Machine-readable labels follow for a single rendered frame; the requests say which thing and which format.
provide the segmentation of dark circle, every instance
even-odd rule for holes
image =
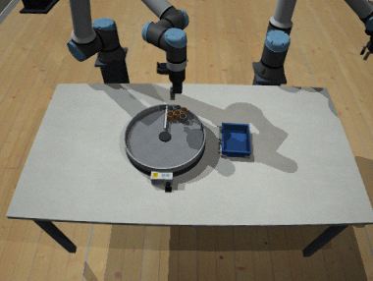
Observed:
[[[159,140],[161,141],[169,141],[171,139],[171,134],[168,132],[163,131],[159,134]]]

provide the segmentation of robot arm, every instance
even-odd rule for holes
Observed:
[[[166,51],[166,64],[158,64],[159,74],[168,74],[172,87],[171,99],[175,93],[182,93],[187,67],[187,35],[183,31],[189,23],[184,10],[175,9],[167,0],[141,0],[159,19],[149,22],[142,29],[142,38]]]
[[[366,60],[373,52],[373,5],[367,0],[345,0],[356,15],[365,23],[366,34],[370,41],[361,51],[368,48],[364,57]],[[278,0],[274,17],[269,21],[267,36],[261,60],[253,63],[253,84],[280,85],[286,84],[284,62],[290,46],[290,33],[293,23],[292,16],[296,0]]]

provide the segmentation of blue tray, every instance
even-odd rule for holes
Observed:
[[[245,157],[251,154],[248,124],[222,123],[222,154],[229,157]]]

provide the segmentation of blue joint cap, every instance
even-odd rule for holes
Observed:
[[[271,51],[282,53],[289,49],[291,38],[281,30],[271,30],[265,38],[265,45]]]
[[[102,18],[93,22],[93,28],[103,31],[112,31],[117,29],[115,22],[112,19]]]
[[[187,28],[187,26],[189,25],[189,16],[187,15],[187,12],[180,9],[180,11],[183,12],[183,15],[184,15],[184,18],[186,19],[186,26],[184,28]]]
[[[178,28],[169,28],[165,32],[166,42],[174,48],[184,48],[187,46],[187,35],[184,31]]]
[[[152,22],[146,23],[145,26],[143,26],[142,28],[142,39],[144,39],[145,41],[147,41],[147,38],[146,38],[147,28],[149,28],[151,23]]]
[[[366,21],[366,23],[365,23],[365,27],[366,27],[369,31],[373,31],[373,17],[371,17],[368,21]]]
[[[76,46],[75,43],[73,43],[72,41],[69,41],[68,42],[68,48],[69,48],[69,51],[72,53],[72,55],[77,59],[79,60],[80,62],[82,61],[85,61],[86,60],[86,56],[80,51],[80,49]]]

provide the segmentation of white table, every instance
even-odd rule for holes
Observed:
[[[373,210],[326,88],[185,84],[59,84],[7,217],[32,219],[69,252],[52,221],[193,226],[329,225],[309,256]],[[180,104],[206,129],[198,164],[153,186],[129,162],[127,123],[157,104]],[[222,123],[249,124],[250,159],[222,158]]]

